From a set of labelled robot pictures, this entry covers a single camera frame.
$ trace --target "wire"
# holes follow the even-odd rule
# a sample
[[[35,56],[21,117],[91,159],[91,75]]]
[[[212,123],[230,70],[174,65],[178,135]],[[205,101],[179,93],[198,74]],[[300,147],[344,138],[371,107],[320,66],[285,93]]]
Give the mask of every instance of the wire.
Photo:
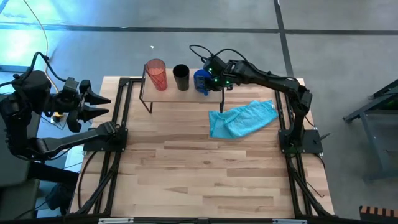
[[[322,165],[323,165],[323,169],[326,170],[326,166],[325,166],[325,162],[323,161],[322,157],[320,157],[318,154],[314,153],[314,156],[318,157],[319,160],[321,160]]]
[[[67,166],[67,167],[64,167],[63,169],[66,169],[66,168],[69,168],[69,167],[73,167],[73,166],[76,166],[76,165],[79,165],[79,164],[82,164],[83,162],[78,162],[78,163],[76,163],[76,164],[74,164],[74,165],[70,165],[70,166]]]
[[[305,115],[304,118],[307,120],[307,122],[308,122],[311,126],[313,126],[313,127],[315,128],[315,125],[313,125],[313,124],[310,122],[310,120],[307,118],[307,115]]]
[[[31,63],[31,65],[30,65],[29,69],[26,71],[26,74],[27,74],[27,75],[26,75],[22,80],[27,79],[27,77],[29,77],[29,75],[32,73],[38,55],[40,55],[40,56],[42,57],[43,61],[47,64],[47,66],[49,67],[51,73],[54,75],[55,78],[57,78],[58,80],[60,80],[60,81],[62,81],[62,82],[66,82],[66,81],[67,81],[67,80],[64,79],[64,78],[60,78],[60,77],[55,73],[54,69],[53,69],[53,68],[51,67],[51,65],[50,65],[49,58],[48,58],[46,55],[44,55],[42,52],[36,52],[36,53],[34,54],[32,63]]]
[[[0,84],[0,88],[3,87],[3,86],[6,86],[6,85],[10,85],[12,83],[14,83],[14,81],[9,81],[9,82],[2,83],[2,84]]]
[[[312,190],[314,190],[319,195],[319,197],[323,198],[325,196],[325,195],[321,195],[315,188],[312,187],[312,185],[310,183],[307,182],[307,184],[312,188]]]
[[[206,60],[207,58],[204,57],[204,56],[202,56],[202,55],[200,55],[200,54],[198,54],[196,51],[194,51],[194,50],[192,49],[192,47],[199,47],[199,48],[201,48],[201,49],[205,49],[205,50],[207,50],[207,52],[209,52],[210,57],[213,56],[213,53],[212,53],[209,49],[207,49],[206,47],[204,47],[204,46],[197,45],[197,44],[191,44],[191,45],[189,45],[189,49],[190,49],[195,55],[199,56],[199,57],[201,58],[201,61],[202,61],[203,63],[205,63],[204,60]]]
[[[41,205],[39,205],[39,206],[37,206],[37,207],[35,207],[35,208],[33,208],[33,209],[29,209],[28,211],[21,213],[20,215],[18,215],[18,216],[15,217],[14,219],[18,219],[18,218],[24,216],[26,213],[33,212],[34,210],[36,210],[36,209],[40,208],[41,206],[43,206],[46,202],[47,202],[47,201],[43,202]]]
[[[239,56],[241,56],[241,58],[243,58],[243,60],[244,60],[245,62],[249,62],[249,61],[246,59],[246,57],[243,56],[243,54],[239,53],[237,50],[234,50],[234,49],[223,49],[223,50],[220,50],[219,52],[217,52],[217,53],[214,54],[214,57],[217,56],[217,55],[219,55],[220,53],[222,53],[222,52],[224,52],[224,51],[227,51],[227,50],[237,53]]]
[[[78,185],[77,185],[77,204],[78,204],[78,206],[79,206],[79,209],[81,209],[81,197],[80,197],[81,182],[82,182],[83,176],[84,176],[84,174],[85,174],[85,172],[86,172],[87,165],[90,163],[90,161],[92,160],[92,158],[94,157],[94,155],[95,155],[96,153],[97,153],[97,151],[93,152],[93,153],[89,156],[89,158],[87,159],[86,164],[83,166],[83,170],[81,171],[81,174],[80,174],[79,183],[78,183]]]
[[[45,33],[44,27],[42,25],[42,23],[40,22],[39,18],[36,16],[35,12],[32,10],[32,8],[29,6],[29,4],[26,2],[26,0],[24,0],[26,6],[29,8],[29,10],[32,12],[33,16],[36,18],[37,22],[40,24],[40,27],[43,30],[43,34],[45,37],[45,55],[47,56],[49,54],[49,40],[47,38],[47,34]],[[47,74],[47,64],[44,64],[44,73],[45,76],[47,77],[48,80],[50,80],[51,84],[54,86],[55,88],[55,92],[58,93],[58,87],[55,85],[54,81],[50,78],[50,76]]]
[[[69,150],[71,150],[72,149],[72,147],[70,147],[69,149],[67,149],[64,153],[62,153],[61,155],[59,155],[59,156],[57,156],[57,157],[54,157],[54,158],[51,158],[51,159],[47,159],[48,161],[51,161],[51,160],[56,160],[56,159],[58,159],[58,158],[60,158],[60,157],[62,157],[63,155],[65,155],[67,152],[69,152]]]

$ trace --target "black cable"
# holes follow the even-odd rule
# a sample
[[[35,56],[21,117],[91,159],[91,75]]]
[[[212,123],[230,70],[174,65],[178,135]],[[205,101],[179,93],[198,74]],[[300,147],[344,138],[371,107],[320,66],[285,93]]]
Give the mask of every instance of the black cable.
[[[318,154],[316,154],[316,153],[314,153],[314,156],[318,157],[319,160],[321,160],[322,165],[323,165],[323,169],[326,170],[325,162],[323,161],[323,159],[322,159]]]
[[[51,73],[54,75],[55,78],[57,78],[58,80],[62,81],[62,82],[66,82],[67,80],[64,78],[60,78],[54,71],[54,69],[51,67],[50,63],[49,63],[49,58],[47,56],[45,56],[44,54],[42,54],[41,52],[36,52],[33,56],[32,59],[32,63],[30,64],[30,67],[26,70],[25,72],[25,76],[21,79],[18,80],[19,82],[23,82],[25,79],[27,79],[27,77],[29,77],[29,75],[33,72],[33,69],[35,67],[36,64],[36,60],[37,60],[37,56],[40,55],[43,58],[43,61],[47,64],[47,67],[50,69]],[[13,81],[9,81],[9,82],[5,82],[0,84],[0,87],[6,86],[6,85],[10,85],[13,84],[15,82],[15,80]]]
[[[87,159],[86,164],[83,166],[83,170],[81,171],[80,174],[80,180],[79,183],[77,185],[77,204],[79,206],[79,209],[81,209],[81,198],[80,198],[80,189],[81,189],[81,181],[83,180],[83,176],[86,172],[87,169],[87,165],[90,163],[90,161],[92,160],[92,158],[94,157],[94,155],[97,153],[97,151],[93,152],[90,157]]]
[[[319,197],[323,198],[325,196],[325,195],[321,195],[315,188],[313,188],[312,185],[310,183],[308,183],[308,181],[307,181],[307,184],[312,188],[312,190],[314,190],[318,194]]]
[[[67,166],[67,167],[64,167],[64,169],[67,169],[67,168],[69,168],[69,167],[73,167],[73,166],[76,166],[76,165],[79,165],[79,164],[82,164],[83,162],[78,162],[78,163],[76,163],[76,164],[74,164],[74,165],[70,165],[70,166]]]
[[[241,56],[241,58],[243,58],[243,60],[244,60],[245,62],[249,62],[249,61],[246,59],[246,57],[243,56],[243,54],[239,53],[237,50],[234,50],[234,49],[223,49],[223,50],[220,50],[219,52],[217,52],[217,53],[214,54],[214,57],[217,56],[217,55],[219,55],[220,53],[222,53],[222,52],[224,52],[224,51],[227,51],[227,50],[237,53],[239,56]]]
[[[189,45],[189,49],[190,49],[195,55],[199,56],[199,57],[201,58],[201,61],[202,61],[203,63],[205,63],[203,60],[207,60],[207,58],[204,57],[204,56],[202,56],[202,55],[200,55],[200,54],[198,54],[196,51],[194,51],[194,50],[192,49],[192,47],[199,47],[199,48],[201,48],[201,49],[205,49],[205,50],[207,50],[207,52],[209,52],[210,57],[213,56],[213,53],[212,53],[209,49],[207,49],[206,47],[204,47],[204,46],[197,45],[197,44],[191,44],[191,45]]]
[[[51,160],[56,160],[56,159],[58,159],[58,158],[60,158],[60,157],[62,157],[63,155],[65,155],[67,152],[69,152],[69,150],[71,150],[72,148],[70,147],[69,149],[67,149],[64,153],[62,153],[61,155],[59,155],[59,156],[57,156],[57,157],[54,157],[54,158],[51,158],[51,159],[46,159],[47,161],[51,161]]]
[[[36,59],[37,59],[37,56],[38,56],[38,55],[40,55],[40,56],[42,57],[43,61],[47,64],[48,68],[50,69],[51,73],[54,75],[55,78],[57,78],[58,80],[60,80],[60,81],[62,81],[62,82],[66,82],[66,81],[67,81],[67,80],[64,79],[64,78],[60,78],[60,77],[55,73],[55,71],[52,69],[52,67],[51,67],[51,65],[50,65],[50,63],[49,63],[49,58],[48,58],[47,56],[45,56],[44,54],[42,54],[41,52],[36,52],[35,55],[33,56],[32,63],[31,63],[31,65],[30,65],[29,69],[26,71],[27,75],[22,79],[22,81],[25,80],[25,79],[27,79],[27,77],[33,72],[33,69],[34,69],[34,66],[35,66],[35,64],[36,64]]]
[[[14,219],[18,219],[18,218],[24,216],[26,213],[32,212],[32,211],[34,211],[34,210],[40,208],[40,207],[43,206],[46,202],[47,202],[47,201],[43,202],[41,205],[39,205],[39,206],[37,206],[37,207],[35,207],[35,208],[33,208],[33,209],[29,209],[28,211],[21,213],[20,215],[18,215],[18,216],[15,217]]]
[[[315,125],[313,125],[313,124],[310,122],[310,120],[308,120],[307,115],[305,115],[304,118],[307,120],[307,122],[308,122],[311,126],[313,126],[313,127],[315,128]]]
[[[10,85],[10,84],[12,84],[13,82],[14,82],[14,81],[9,81],[9,82],[2,83],[2,84],[0,84],[0,87],[6,86],[6,85]]]

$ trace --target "table leg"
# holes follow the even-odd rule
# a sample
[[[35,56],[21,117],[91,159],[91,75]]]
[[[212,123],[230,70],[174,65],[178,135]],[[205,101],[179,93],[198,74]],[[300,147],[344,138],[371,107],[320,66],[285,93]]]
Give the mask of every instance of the table leg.
[[[221,99],[221,103],[220,103],[220,113],[223,113],[223,111],[224,111],[224,100],[225,100],[224,89],[223,89],[221,95],[222,95],[222,99]]]
[[[28,179],[32,178],[61,184],[76,185],[79,174],[69,170],[51,167],[39,162],[31,162]]]
[[[145,102],[142,100],[142,99],[139,99],[139,100],[141,100],[141,102],[142,102],[142,104],[145,106],[145,108],[147,109],[147,111],[149,112],[149,113],[152,113],[152,107],[153,107],[153,102],[151,102],[150,103],[150,107],[148,108],[148,106],[145,104]]]

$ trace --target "black cup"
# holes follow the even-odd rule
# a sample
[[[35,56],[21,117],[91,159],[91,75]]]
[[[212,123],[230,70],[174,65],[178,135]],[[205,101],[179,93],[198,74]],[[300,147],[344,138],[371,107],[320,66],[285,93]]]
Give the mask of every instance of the black cup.
[[[177,65],[173,68],[173,74],[177,87],[181,91],[189,89],[189,68],[186,65]]]

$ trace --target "yellow object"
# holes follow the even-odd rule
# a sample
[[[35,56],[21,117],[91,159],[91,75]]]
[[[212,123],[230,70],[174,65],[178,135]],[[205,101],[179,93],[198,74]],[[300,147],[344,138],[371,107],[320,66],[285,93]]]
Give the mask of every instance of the yellow object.
[[[62,118],[63,118],[63,114],[59,114],[58,112],[55,112],[54,115],[52,116],[52,120],[55,123],[60,122]]]

